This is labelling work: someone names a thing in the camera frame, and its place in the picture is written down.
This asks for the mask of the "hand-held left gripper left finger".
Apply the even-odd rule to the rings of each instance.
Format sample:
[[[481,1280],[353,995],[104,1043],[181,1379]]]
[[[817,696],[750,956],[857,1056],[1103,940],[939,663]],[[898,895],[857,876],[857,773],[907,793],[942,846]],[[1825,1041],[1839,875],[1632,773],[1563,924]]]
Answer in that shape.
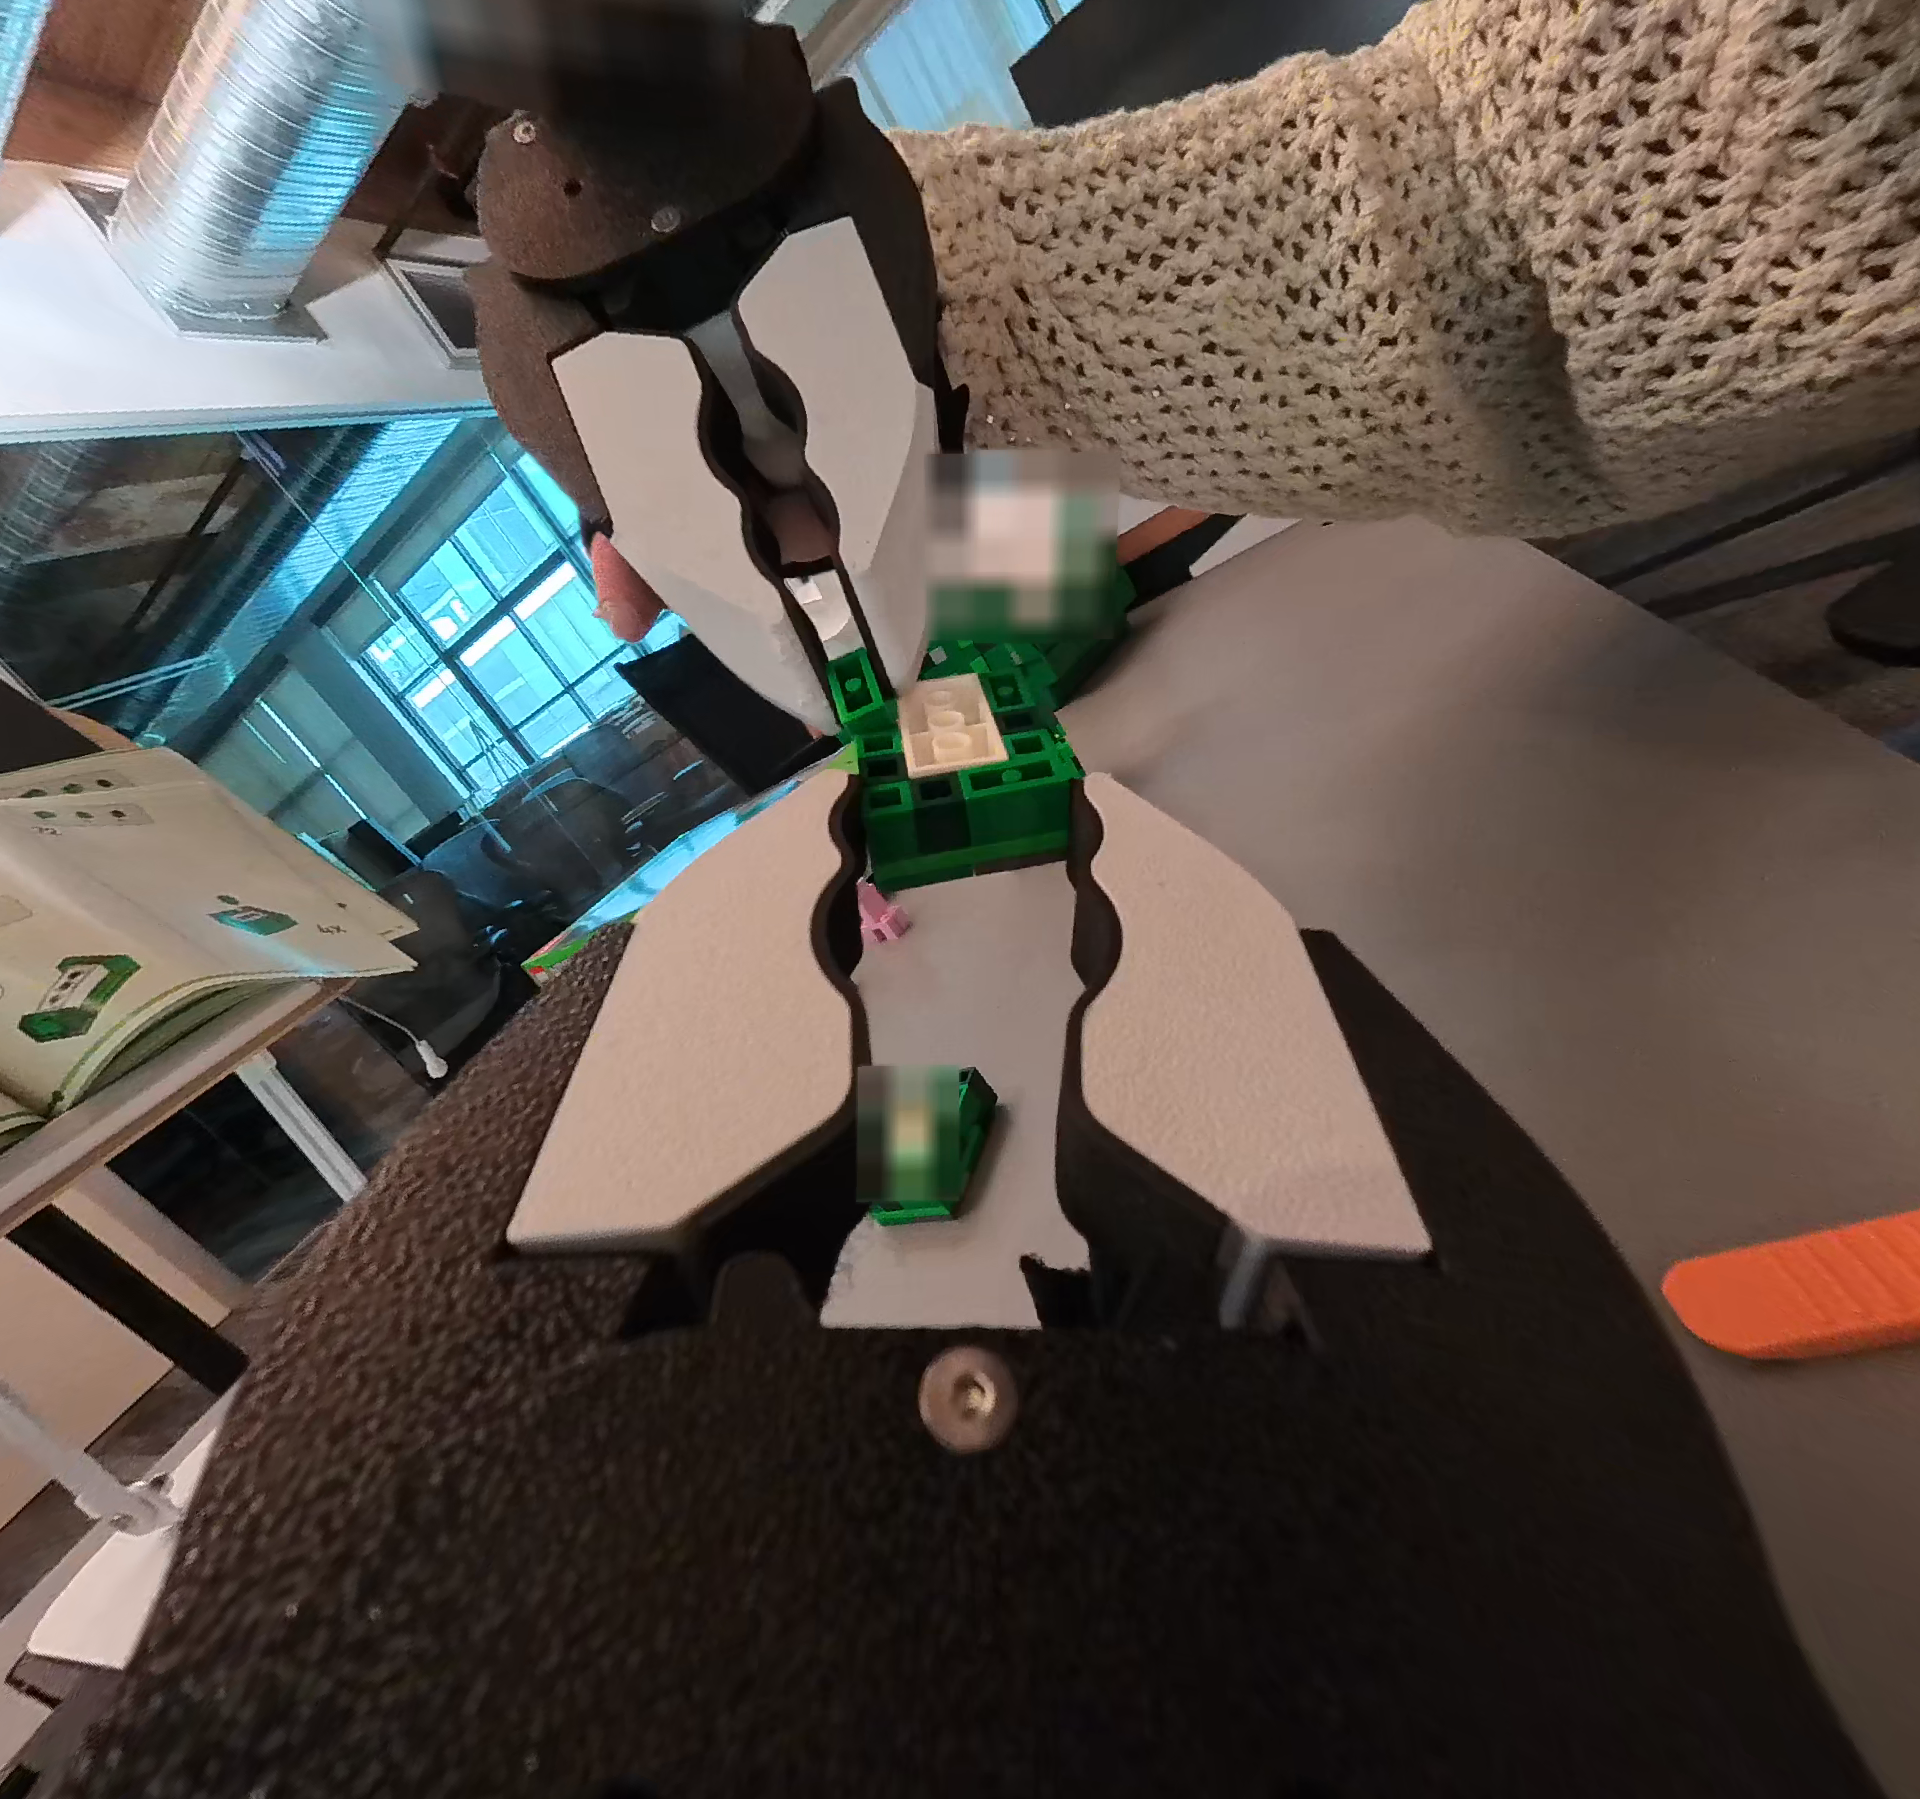
[[[641,1327],[729,1280],[826,1318],[857,1198],[861,784],[824,768],[703,851],[629,927],[508,1226],[517,1260],[638,1259]]]

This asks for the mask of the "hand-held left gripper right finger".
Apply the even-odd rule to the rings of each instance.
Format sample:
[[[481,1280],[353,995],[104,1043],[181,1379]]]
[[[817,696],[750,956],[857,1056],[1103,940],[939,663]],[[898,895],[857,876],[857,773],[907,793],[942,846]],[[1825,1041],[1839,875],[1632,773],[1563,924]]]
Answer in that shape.
[[[1421,1210],[1291,911],[1110,774],[1075,786],[1057,1198],[1102,1327],[1270,1327],[1295,1259],[1417,1263]]]

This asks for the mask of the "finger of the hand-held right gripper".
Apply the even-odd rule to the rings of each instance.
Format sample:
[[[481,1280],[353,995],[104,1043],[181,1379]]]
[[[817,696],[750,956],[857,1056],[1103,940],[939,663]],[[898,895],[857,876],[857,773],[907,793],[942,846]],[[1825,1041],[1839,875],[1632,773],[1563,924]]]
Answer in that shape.
[[[748,282],[738,323],[752,357],[798,392],[802,481],[773,491],[780,597],[773,647],[740,674],[773,701],[824,701],[819,663],[857,626],[882,674],[914,682],[929,626],[934,390],[913,371],[851,218],[781,240]]]
[[[624,559],[734,676],[828,730],[824,674],[780,588],[750,559],[741,495],[703,450],[705,385],[692,349],[601,332],[551,370]]]

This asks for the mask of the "green lego foot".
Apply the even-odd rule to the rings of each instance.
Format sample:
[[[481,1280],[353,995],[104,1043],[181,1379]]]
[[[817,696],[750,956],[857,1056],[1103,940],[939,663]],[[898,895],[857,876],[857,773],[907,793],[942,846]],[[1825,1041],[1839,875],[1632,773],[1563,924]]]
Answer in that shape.
[[[977,1067],[857,1072],[857,1198],[882,1227],[961,1216],[987,1151],[997,1095]]]
[[[1026,670],[934,674],[851,741],[884,893],[1066,858],[1084,770]]]

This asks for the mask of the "small bright green lego brick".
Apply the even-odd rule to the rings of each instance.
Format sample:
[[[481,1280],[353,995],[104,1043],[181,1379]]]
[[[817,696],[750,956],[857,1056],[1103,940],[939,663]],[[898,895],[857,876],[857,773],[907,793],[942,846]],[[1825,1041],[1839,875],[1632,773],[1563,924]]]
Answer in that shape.
[[[847,741],[900,724],[900,701],[862,644],[828,663],[828,690]]]

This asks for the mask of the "person's right forearm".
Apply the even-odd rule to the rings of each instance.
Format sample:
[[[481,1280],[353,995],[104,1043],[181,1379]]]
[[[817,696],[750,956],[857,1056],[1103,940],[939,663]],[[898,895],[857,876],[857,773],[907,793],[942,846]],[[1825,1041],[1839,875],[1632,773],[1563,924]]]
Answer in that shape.
[[[977,446],[1574,536],[1917,428],[1917,0],[1428,0],[1070,129],[893,133]]]

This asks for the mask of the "tall green pixelated lego tower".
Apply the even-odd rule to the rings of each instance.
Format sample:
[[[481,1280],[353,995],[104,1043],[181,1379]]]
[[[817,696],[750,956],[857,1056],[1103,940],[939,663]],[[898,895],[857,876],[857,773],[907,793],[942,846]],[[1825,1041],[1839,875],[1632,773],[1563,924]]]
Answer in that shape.
[[[920,669],[920,679],[953,676],[971,670],[983,680],[1015,674],[1025,696],[1055,712],[1079,697],[1095,674],[1114,659],[1129,633],[1129,609],[1134,597],[1130,574],[1114,573],[1112,589],[1093,599],[1073,628],[1043,628],[1015,618],[1005,609],[977,610],[961,616],[968,631],[936,635]]]

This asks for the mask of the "open lego instruction booklet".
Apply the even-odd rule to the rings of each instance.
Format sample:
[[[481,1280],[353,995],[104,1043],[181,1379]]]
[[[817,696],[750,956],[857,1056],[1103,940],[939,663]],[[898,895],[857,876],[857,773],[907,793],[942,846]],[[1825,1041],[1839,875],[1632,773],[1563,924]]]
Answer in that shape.
[[[3,1147],[256,989],[412,970],[418,922],[167,749],[3,783]]]

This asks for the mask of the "person's right hand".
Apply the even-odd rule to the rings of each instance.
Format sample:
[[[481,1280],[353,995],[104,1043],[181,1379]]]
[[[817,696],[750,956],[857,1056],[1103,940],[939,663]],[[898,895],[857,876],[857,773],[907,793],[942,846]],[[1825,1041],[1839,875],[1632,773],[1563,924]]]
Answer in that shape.
[[[605,531],[589,536],[589,564],[594,589],[592,615],[624,644],[637,644],[656,624],[667,604]]]

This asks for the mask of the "black high-back office chair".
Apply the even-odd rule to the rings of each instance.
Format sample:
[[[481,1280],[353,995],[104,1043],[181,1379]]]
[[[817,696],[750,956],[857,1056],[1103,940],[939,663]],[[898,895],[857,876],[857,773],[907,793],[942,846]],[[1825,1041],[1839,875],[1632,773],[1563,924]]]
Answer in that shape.
[[[806,728],[757,694],[690,633],[652,651],[637,650],[613,669],[748,797],[842,747],[835,735]]]

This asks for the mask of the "row of dark office chairs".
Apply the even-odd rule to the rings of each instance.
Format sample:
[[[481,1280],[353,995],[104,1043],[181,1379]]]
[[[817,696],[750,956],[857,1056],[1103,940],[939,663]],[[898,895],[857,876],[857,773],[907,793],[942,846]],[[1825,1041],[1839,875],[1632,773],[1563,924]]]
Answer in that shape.
[[[413,970],[349,995],[439,1054],[530,986],[526,962],[682,835],[732,808],[741,786],[661,720],[601,724],[530,780],[406,851],[377,878],[413,931]]]

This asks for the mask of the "orange brick separator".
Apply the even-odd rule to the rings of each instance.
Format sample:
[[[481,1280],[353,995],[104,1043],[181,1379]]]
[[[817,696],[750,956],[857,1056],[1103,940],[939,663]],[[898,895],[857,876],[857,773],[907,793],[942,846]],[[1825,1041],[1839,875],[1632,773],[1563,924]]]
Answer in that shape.
[[[1919,1210],[1718,1255],[1682,1259],[1660,1282],[1707,1345],[1799,1361],[1919,1340]]]

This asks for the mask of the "white book stand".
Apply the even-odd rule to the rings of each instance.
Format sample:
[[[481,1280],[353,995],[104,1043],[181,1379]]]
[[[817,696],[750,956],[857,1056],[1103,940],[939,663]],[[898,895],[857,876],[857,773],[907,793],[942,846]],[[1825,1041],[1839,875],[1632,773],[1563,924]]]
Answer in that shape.
[[[61,1212],[61,1193],[236,1076],[337,1200],[358,1196],[365,1173],[272,1054],[276,1043],[347,991],[347,977],[300,977],[245,995],[4,1152],[4,1236],[29,1227],[20,1243],[29,1259],[215,1396],[212,1410],[150,1477],[123,1480],[88,1450],[62,1441],[29,1402],[4,1388],[4,1444],[59,1483],[94,1523],[78,1571],[20,1640],[20,1657],[96,1670],[131,1663],[173,1565],[184,1511],[212,1456],[226,1396],[245,1369],[245,1353],[215,1325]]]

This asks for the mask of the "silver ventilation duct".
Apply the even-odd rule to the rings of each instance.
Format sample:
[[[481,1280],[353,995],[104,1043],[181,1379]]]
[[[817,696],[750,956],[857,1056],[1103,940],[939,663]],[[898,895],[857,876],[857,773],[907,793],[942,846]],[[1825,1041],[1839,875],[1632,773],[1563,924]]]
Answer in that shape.
[[[181,330],[276,321],[407,104],[358,0],[209,0],[108,224]]]

